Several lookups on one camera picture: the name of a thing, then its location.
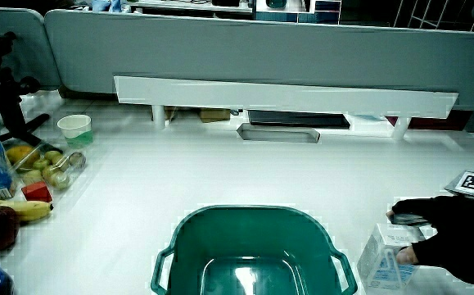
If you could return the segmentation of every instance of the gray wall panel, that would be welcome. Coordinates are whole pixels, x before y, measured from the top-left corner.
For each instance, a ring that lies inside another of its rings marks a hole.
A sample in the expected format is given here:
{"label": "gray wall panel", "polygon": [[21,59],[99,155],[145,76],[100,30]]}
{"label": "gray wall panel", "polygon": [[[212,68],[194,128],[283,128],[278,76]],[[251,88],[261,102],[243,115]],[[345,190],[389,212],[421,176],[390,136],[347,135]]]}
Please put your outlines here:
{"label": "gray wall panel", "polygon": [[113,75],[458,92],[474,110],[474,33],[50,11],[63,83]]}

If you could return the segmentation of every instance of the basket handle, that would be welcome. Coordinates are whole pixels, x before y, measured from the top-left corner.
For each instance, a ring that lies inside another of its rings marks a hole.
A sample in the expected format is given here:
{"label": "basket handle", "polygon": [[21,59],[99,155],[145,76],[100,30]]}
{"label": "basket handle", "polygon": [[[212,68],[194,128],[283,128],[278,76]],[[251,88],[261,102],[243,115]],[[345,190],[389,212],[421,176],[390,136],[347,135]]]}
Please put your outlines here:
{"label": "basket handle", "polygon": [[338,259],[341,262],[342,270],[344,271],[345,280],[348,283],[348,288],[342,291],[343,295],[352,295],[357,292],[359,286],[357,286],[357,282],[354,280],[353,271],[351,271],[350,262],[348,258],[345,256],[344,253],[338,252],[332,245],[330,245],[331,254],[333,257]]}
{"label": "basket handle", "polygon": [[166,248],[162,252],[158,253],[155,263],[155,271],[153,271],[153,277],[151,278],[151,290],[158,295],[165,295],[166,290],[160,286],[160,277],[162,276],[162,268],[164,267],[164,260],[167,256],[173,254],[173,248]]}

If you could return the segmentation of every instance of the teal plastic basket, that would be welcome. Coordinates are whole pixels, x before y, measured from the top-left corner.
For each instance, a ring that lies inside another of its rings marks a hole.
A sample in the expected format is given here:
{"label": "teal plastic basket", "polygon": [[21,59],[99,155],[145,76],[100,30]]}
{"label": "teal plastic basket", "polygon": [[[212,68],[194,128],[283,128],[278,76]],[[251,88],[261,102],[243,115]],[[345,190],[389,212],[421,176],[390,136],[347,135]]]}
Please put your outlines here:
{"label": "teal plastic basket", "polygon": [[[174,254],[167,289],[164,259]],[[341,283],[332,257],[345,273]],[[354,294],[346,256],[304,212],[281,206],[208,206],[178,225],[156,258],[151,289],[158,295]]]}

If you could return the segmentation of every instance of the white carton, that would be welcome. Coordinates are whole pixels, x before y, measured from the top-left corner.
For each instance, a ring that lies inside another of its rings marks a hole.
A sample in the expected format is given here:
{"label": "white carton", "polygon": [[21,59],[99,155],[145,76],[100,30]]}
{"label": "white carton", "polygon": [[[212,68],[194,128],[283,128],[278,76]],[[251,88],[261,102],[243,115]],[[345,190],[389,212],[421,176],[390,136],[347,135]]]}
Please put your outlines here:
{"label": "white carton", "polygon": [[405,288],[418,265],[398,265],[396,255],[403,247],[424,240],[419,228],[377,224],[360,256],[357,269],[365,288]]}

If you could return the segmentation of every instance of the green apple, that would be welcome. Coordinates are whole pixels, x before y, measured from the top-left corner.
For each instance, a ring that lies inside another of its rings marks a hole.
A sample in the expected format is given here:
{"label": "green apple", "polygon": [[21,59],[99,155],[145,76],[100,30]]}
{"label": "green apple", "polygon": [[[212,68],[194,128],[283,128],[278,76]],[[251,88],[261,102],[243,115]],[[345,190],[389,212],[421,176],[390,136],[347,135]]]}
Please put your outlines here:
{"label": "green apple", "polygon": [[33,163],[33,169],[36,169],[36,170],[44,170],[44,168],[46,168],[47,166],[49,166],[49,164],[51,164],[51,162],[48,160],[48,159],[38,159],[37,161],[35,161]]}
{"label": "green apple", "polygon": [[61,156],[61,153],[58,151],[49,151],[43,155],[44,159],[48,159],[52,164],[54,164],[53,157],[55,156]]}
{"label": "green apple", "polygon": [[30,185],[42,181],[42,172],[40,170],[31,170],[22,175],[22,181],[25,185]]}
{"label": "green apple", "polygon": [[56,172],[51,175],[51,185],[57,189],[67,188],[70,186],[70,177],[62,171]]}
{"label": "green apple", "polygon": [[70,166],[70,162],[68,160],[67,157],[64,157],[63,155],[57,155],[57,156],[54,156],[52,159],[51,159],[53,165],[62,170],[62,171],[66,171],[67,168],[69,168]]}

